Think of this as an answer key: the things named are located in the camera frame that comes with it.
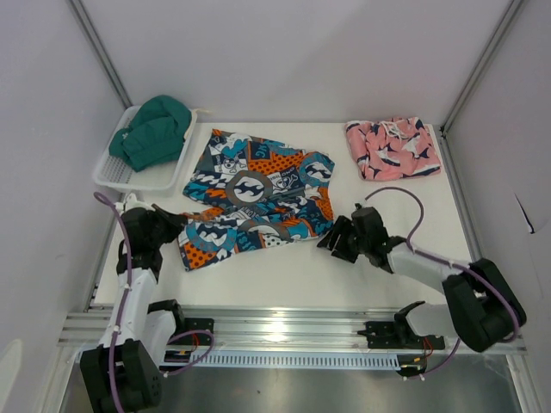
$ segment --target black bracket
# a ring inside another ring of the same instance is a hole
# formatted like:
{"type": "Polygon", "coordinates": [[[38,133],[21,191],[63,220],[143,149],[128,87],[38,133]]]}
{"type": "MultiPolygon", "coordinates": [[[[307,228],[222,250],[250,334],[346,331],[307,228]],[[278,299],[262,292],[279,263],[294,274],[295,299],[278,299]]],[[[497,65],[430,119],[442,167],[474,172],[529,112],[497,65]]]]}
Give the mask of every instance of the black bracket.
{"type": "Polygon", "coordinates": [[[368,339],[369,348],[423,350],[426,338],[433,349],[444,350],[446,343],[443,337],[416,336],[407,323],[407,314],[422,304],[424,301],[416,301],[402,308],[394,314],[394,321],[367,321],[365,330],[358,331],[358,334],[368,339]]]}
{"type": "MultiPolygon", "coordinates": [[[[214,320],[212,318],[186,318],[183,322],[183,332],[193,330],[209,330],[214,334],[214,320]]],[[[210,346],[210,337],[206,334],[198,334],[200,346],[210,346]]],[[[194,341],[192,336],[181,338],[170,345],[193,346],[194,341]]]]}
{"type": "Polygon", "coordinates": [[[407,340],[400,337],[396,330],[394,321],[367,321],[365,330],[358,331],[358,335],[368,339],[368,348],[378,349],[412,349],[423,350],[423,340],[427,338],[435,350],[444,350],[446,343],[443,337],[436,336],[420,337],[413,333],[408,335],[407,340]]]}
{"type": "MultiPolygon", "coordinates": [[[[154,311],[171,311],[176,321],[176,331],[173,336],[178,336],[182,333],[193,330],[208,330],[214,334],[214,320],[212,318],[186,318],[183,314],[182,307],[175,299],[167,299],[149,304],[147,313],[154,311]]],[[[210,346],[210,337],[205,334],[198,334],[200,346],[210,346]]],[[[171,344],[180,346],[193,346],[195,342],[192,336],[181,338],[171,344]]]]}

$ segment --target white drawstring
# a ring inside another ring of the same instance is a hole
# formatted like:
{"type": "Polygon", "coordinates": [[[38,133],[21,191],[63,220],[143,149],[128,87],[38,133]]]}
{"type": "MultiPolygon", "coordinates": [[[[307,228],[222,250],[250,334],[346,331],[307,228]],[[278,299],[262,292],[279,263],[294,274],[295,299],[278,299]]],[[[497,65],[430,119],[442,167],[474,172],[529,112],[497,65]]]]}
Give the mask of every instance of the white drawstring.
{"type": "Polygon", "coordinates": [[[382,127],[385,128],[388,136],[395,136],[400,139],[408,139],[407,135],[403,133],[399,127],[396,126],[396,122],[389,122],[388,120],[382,120],[382,127]]]}

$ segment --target green cloth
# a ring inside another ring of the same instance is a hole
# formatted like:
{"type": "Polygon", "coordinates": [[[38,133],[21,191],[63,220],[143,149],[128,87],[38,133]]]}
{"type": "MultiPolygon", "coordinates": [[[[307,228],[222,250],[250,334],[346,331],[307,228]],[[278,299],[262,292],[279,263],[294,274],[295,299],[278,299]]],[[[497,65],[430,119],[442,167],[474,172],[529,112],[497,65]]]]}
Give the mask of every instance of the green cloth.
{"type": "Polygon", "coordinates": [[[170,96],[154,97],[144,103],[128,127],[117,131],[109,154],[135,171],[175,161],[190,123],[191,111],[182,103],[170,96]]]}

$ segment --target white plastic basket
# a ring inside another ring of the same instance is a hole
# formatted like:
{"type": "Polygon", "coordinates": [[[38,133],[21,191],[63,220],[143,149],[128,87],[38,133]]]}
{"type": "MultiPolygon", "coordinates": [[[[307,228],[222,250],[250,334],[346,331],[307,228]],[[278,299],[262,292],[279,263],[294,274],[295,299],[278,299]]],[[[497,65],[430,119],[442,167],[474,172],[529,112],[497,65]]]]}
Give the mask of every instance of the white plastic basket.
{"type": "Polygon", "coordinates": [[[155,165],[140,172],[134,172],[122,159],[109,155],[109,146],[115,133],[123,127],[128,127],[130,121],[138,113],[139,108],[141,106],[132,106],[125,110],[111,135],[105,151],[103,151],[99,163],[94,169],[94,182],[97,185],[113,188],[122,193],[130,191],[167,191],[173,189],[182,169],[183,159],[188,150],[195,123],[197,122],[197,111],[191,111],[191,123],[185,135],[187,138],[177,161],[155,165]]]}

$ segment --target cartoon print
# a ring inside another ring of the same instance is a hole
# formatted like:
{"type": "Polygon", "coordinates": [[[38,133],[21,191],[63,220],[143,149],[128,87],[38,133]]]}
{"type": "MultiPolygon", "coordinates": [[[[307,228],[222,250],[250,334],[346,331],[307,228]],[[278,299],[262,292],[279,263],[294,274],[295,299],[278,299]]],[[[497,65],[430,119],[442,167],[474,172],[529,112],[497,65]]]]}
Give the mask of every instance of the cartoon print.
{"type": "Polygon", "coordinates": [[[178,237],[186,270],[327,233],[333,167],[320,152],[214,129],[183,190],[215,206],[186,213],[190,220],[178,237]]]}

